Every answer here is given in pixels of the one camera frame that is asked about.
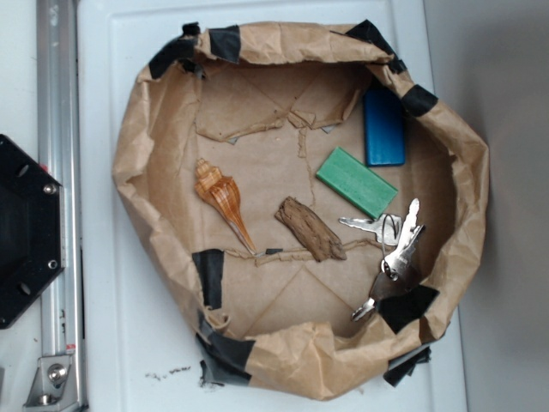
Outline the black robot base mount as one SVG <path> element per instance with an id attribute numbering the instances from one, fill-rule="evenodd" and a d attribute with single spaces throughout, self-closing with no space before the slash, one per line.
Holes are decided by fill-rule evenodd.
<path id="1" fill-rule="evenodd" d="M 1 136 L 1 328 L 7 330 L 63 269 L 62 186 Z"/>

